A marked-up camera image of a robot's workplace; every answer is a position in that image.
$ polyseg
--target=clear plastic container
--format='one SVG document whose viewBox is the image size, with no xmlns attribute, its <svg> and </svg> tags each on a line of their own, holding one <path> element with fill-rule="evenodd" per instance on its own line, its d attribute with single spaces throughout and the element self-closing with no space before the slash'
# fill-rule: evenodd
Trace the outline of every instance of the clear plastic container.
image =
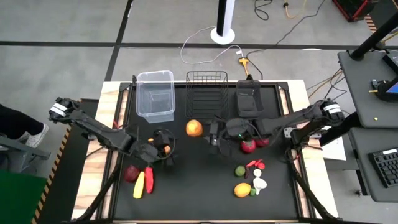
<svg viewBox="0 0 398 224">
<path fill-rule="evenodd" d="M 174 120 L 175 93 L 171 71 L 144 72 L 137 77 L 136 111 L 148 123 Z"/>
</svg>

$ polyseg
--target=wooden board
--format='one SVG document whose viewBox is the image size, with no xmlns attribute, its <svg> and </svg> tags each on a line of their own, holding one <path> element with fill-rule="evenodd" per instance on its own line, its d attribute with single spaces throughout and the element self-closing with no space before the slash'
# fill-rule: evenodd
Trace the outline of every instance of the wooden board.
<svg viewBox="0 0 398 224">
<path fill-rule="evenodd" d="M 306 108 L 310 102 L 308 100 L 307 92 L 305 90 L 305 85 L 303 80 L 263 80 L 262 82 L 287 82 L 289 84 L 290 99 L 292 101 L 292 107 L 294 111 Z M 116 109 L 116 101 L 118 98 L 118 91 L 121 82 L 104 82 L 101 91 L 101 98 L 99 99 L 98 109 L 95 119 L 103 124 L 112 127 L 114 112 Z M 285 114 L 288 113 L 287 101 L 285 98 L 285 92 L 280 90 L 283 108 Z M 124 118 L 124 109 L 126 107 L 126 94 L 123 97 L 121 116 L 119 125 L 122 124 Z M 320 147 L 319 142 L 312 139 L 310 142 L 311 146 Z M 88 147 L 88 153 L 99 148 L 97 142 L 91 142 Z M 306 147 L 303 149 L 303 158 L 305 163 L 305 168 L 307 171 L 308 181 L 310 182 L 310 188 L 319 199 L 321 204 L 331 213 L 333 216 L 337 217 L 337 209 L 335 205 L 335 200 L 333 198 L 333 193 L 331 191 L 328 174 L 325 167 L 325 162 L 323 160 L 322 151 L 317 149 L 312 149 Z M 83 168 L 83 175 L 80 180 L 80 186 L 75 202 L 75 209 L 73 210 L 72 218 L 78 218 L 84 213 L 86 208 L 94 200 L 101 188 L 101 181 L 104 172 L 104 165 L 106 160 L 107 150 L 97 152 L 90 156 Z M 296 162 L 296 168 L 300 170 L 298 162 Z M 109 210 L 109 199 L 110 199 L 111 189 L 108 191 L 103 210 L 103 217 L 108 216 Z M 303 213 L 305 217 L 309 217 L 307 199 L 303 190 L 299 187 L 300 201 L 303 207 Z M 256 222 L 269 222 L 275 220 L 256 220 Z"/>
</svg>

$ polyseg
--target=white stand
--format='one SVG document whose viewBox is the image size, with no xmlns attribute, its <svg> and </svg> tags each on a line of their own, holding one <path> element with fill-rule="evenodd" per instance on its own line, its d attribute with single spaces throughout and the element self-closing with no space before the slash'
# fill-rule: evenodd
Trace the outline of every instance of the white stand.
<svg viewBox="0 0 398 224">
<path fill-rule="evenodd" d="M 210 33 L 211 39 L 217 44 L 230 44 L 235 39 L 235 32 L 231 29 L 234 6 L 235 0 L 219 0 L 217 25 L 222 25 L 222 35 L 217 33 L 217 27 L 214 28 Z"/>
</svg>

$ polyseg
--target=person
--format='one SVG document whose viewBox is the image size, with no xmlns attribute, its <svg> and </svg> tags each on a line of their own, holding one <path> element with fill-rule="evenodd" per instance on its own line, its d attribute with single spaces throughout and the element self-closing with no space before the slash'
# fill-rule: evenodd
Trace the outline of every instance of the person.
<svg viewBox="0 0 398 224">
<path fill-rule="evenodd" d="M 26 114 L 0 104 L 0 134 L 36 148 L 49 127 Z"/>
</svg>

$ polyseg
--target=white paper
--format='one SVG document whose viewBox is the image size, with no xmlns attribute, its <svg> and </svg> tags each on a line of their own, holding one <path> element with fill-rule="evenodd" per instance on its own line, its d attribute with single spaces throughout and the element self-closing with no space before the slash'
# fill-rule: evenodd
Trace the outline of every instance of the white paper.
<svg viewBox="0 0 398 224">
<path fill-rule="evenodd" d="M 346 153 L 343 145 L 343 138 L 340 137 L 322 147 L 323 158 L 346 160 Z"/>
</svg>

